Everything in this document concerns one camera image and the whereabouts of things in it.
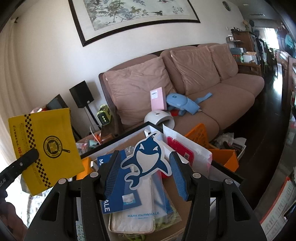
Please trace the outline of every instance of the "picture frame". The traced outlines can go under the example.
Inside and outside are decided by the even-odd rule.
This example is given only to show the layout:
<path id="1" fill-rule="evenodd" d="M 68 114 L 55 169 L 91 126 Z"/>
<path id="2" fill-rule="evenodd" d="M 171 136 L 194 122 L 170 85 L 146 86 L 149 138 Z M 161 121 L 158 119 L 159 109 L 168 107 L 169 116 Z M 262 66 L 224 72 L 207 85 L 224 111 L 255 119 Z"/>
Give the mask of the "picture frame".
<path id="1" fill-rule="evenodd" d="M 125 30 L 161 23 L 200 23 L 190 0 L 68 0 L 86 46 Z"/>

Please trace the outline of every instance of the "person's hand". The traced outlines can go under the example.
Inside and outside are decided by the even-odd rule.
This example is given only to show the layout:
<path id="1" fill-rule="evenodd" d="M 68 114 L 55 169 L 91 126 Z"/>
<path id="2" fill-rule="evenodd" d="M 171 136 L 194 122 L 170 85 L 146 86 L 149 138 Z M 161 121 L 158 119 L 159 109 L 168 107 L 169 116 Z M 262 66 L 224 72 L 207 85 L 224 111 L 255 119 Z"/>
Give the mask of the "person's hand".
<path id="1" fill-rule="evenodd" d="M 0 218 L 17 241 L 24 240 L 28 229 L 17 216 L 15 207 L 10 202 L 0 200 Z"/>

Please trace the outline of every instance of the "blue whale cutout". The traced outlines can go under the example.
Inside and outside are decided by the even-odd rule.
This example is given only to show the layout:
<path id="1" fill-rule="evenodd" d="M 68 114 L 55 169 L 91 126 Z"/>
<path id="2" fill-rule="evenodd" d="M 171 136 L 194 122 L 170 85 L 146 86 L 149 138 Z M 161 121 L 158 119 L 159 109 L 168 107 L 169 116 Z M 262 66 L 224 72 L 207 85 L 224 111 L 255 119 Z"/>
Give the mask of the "blue whale cutout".
<path id="1" fill-rule="evenodd" d="M 172 174 L 170 164 L 164 158 L 163 146 L 156 139 L 158 135 L 159 133 L 152 133 L 144 140 L 139 141 L 132 156 L 127 157 L 121 163 L 122 169 L 131 166 L 136 166 L 138 169 L 137 172 L 130 172 L 124 177 L 126 182 L 131 182 L 131 190 L 136 190 L 141 185 L 142 178 L 150 176 L 158 170 L 167 176 Z"/>

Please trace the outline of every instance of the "green electronic device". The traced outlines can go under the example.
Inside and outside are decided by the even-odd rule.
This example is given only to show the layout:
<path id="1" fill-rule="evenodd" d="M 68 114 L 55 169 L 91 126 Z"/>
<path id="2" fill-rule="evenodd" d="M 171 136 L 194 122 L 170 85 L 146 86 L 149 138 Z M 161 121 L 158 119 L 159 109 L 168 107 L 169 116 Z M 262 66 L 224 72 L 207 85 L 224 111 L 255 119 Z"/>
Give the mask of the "green electronic device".
<path id="1" fill-rule="evenodd" d="M 97 117 L 101 122 L 102 126 L 109 124 L 111 122 L 111 114 L 109 107 L 105 104 L 102 105 L 97 114 Z"/>

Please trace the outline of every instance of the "throw pillow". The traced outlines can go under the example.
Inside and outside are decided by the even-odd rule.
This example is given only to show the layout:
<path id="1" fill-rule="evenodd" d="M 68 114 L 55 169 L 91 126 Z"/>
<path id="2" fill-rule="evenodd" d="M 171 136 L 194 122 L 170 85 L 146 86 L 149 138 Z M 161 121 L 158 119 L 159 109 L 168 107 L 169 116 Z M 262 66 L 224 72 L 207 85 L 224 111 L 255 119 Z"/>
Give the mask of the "throw pillow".
<path id="1" fill-rule="evenodd" d="M 189 50 L 171 50 L 170 53 L 182 75 L 185 95 L 195 94 L 220 82 L 207 46 Z"/>
<path id="2" fill-rule="evenodd" d="M 111 90 L 111 99 L 127 128 L 141 123 L 151 111 L 151 90 L 163 87 L 166 95 L 175 92 L 162 57 L 125 69 L 107 71 L 104 75 Z"/>
<path id="3" fill-rule="evenodd" d="M 209 49 L 221 80 L 227 80 L 237 75 L 239 69 L 228 44 L 210 46 Z"/>

